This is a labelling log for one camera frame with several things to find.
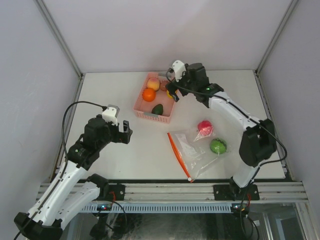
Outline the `fake peach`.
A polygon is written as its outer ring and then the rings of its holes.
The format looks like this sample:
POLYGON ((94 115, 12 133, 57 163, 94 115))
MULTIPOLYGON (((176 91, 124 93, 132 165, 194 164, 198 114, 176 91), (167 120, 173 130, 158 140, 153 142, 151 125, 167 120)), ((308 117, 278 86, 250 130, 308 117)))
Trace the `fake peach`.
POLYGON ((146 83, 146 87, 158 91, 160 89, 160 80, 156 77, 149 78, 146 83))

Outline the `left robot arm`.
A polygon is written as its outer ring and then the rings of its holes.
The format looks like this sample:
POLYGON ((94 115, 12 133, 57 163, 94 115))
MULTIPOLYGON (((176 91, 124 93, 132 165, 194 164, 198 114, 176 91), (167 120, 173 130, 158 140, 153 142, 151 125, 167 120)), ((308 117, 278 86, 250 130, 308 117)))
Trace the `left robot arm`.
POLYGON ((101 115, 90 119, 42 197, 27 212, 19 212, 14 218, 18 233, 29 240, 58 240, 69 222, 89 202, 113 200, 115 196, 108 180, 96 173, 89 176, 75 194, 69 194, 106 145, 128 144, 132 134, 127 120, 123 121, 123 131, 120 131, 118 124, 106 121, 101 115))

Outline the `fake orange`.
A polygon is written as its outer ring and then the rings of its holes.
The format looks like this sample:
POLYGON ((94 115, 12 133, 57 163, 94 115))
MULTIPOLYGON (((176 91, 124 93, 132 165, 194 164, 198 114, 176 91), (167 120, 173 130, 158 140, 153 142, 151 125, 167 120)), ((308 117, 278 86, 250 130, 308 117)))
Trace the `fake orange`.
POLYGON ((155 100, 157 92, 153 88, 146 88, 142 92, 142 99, 146 102, 152 102, 155 100))

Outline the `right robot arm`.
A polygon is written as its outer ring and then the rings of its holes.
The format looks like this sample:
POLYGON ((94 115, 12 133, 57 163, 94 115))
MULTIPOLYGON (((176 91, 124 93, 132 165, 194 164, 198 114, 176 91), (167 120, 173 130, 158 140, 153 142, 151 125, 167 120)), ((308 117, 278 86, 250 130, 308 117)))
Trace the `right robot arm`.
POLYGON ((242 163, 229 180, 229 192, 233 200, 240 200, 248 193, 260 168, 270 163, 277 150, 274 123, 261 120, 236 104, 217 83, 211 83, 202 63, 187 64, 175 60, 165 76, 169 83, 166 89, 175 102, 182 96, 193 94, 196 100, 208 109, 220 113, 242 134, 239 156, 242 163))

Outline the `fake brown pink fruit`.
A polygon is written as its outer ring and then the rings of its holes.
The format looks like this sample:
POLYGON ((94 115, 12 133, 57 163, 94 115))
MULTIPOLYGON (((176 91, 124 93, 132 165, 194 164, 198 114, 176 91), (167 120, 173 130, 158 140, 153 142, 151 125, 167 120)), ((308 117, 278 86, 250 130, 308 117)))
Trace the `fake brown pink fruit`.
POLYGON ((160 83, 159 89, 160 89, 161 91, 166 92, 166 91, 167 91, 167 88, 166 88, 166 85, 167 85, 167 84, 168 84, 167 81, 162 81, 162 82, 160 83))

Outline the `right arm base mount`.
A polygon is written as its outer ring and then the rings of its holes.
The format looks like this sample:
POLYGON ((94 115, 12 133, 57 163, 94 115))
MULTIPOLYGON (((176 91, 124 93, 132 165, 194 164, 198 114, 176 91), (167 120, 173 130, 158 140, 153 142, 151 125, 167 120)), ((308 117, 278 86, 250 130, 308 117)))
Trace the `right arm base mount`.
POLYGON ((213 194, 216 201, 260 200, 258 186, 255 184, 250 184, 244 188, 238 188, 237 185, 231 186, 230 184, 215 184, 213 185, 213 194))

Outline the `fake red fruit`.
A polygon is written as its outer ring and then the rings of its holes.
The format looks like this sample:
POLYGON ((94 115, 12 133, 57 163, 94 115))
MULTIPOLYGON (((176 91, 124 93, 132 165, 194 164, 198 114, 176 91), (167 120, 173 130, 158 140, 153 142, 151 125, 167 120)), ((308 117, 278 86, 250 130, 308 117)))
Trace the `fake red fruit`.
POLYGON ((197 129, 201 137, 207 137, 212 134, 214 127, 210 121, 203 120, 197 125, 197 129))

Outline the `fake green fruit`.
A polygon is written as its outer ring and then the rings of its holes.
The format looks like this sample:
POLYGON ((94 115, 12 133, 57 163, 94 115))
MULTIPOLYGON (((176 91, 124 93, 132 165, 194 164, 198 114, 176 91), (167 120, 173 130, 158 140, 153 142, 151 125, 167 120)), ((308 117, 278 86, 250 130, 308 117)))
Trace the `fake green fruit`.
POLYGON ((210 147, 210 150, 217 155, 226 153, 228 149, 227 142, 221 138, 213 139, 210 142, 209 147, 210 147))

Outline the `clear zip top bag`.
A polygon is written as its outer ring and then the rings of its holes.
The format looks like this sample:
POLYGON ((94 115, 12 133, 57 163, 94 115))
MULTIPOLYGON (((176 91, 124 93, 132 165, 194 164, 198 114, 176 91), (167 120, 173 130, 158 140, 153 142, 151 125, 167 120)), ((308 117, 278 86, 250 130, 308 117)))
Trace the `clear zip top bag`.
POLYGON ((217 136, 214 127, 212 134, 206 137, 199 135, 197 127, 171 131, 167 136, 173 153, 190 183, 209 170, 214 162, 225 159, 231 152, 231 146, 225 139, 217 136), (226 141, 226 153, 215 154, 211 151, 210 142, 216 138, 226 141))

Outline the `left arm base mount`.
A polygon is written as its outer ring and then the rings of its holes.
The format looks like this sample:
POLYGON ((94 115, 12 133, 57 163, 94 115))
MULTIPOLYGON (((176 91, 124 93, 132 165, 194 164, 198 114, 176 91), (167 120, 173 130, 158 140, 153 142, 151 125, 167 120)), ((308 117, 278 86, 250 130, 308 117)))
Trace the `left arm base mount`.
POLYGON ((110 184, 106 195, 107 201, 123 201, 125 198, 126 186, 124 184, 110 184))

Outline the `fake dark green avocado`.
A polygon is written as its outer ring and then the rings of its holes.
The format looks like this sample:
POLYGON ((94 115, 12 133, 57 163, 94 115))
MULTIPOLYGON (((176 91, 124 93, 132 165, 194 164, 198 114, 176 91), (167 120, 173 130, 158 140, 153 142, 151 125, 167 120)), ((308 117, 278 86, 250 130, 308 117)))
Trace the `fake dark green avocado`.
POLYGON ((157 104, 151 110, 151 113, 154 115, 163 115, 164 113, 164 106, 162 104, 157 104))

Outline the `fake yellow lemon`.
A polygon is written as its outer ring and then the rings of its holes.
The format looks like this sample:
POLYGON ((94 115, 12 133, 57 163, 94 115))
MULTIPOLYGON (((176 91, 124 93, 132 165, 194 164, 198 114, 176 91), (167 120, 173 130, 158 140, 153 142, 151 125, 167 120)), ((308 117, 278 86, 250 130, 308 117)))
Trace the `fake yellow lemon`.
POLYGON ((166 91, 166 95, 171 99, 173 98, 168 90, 166 91))

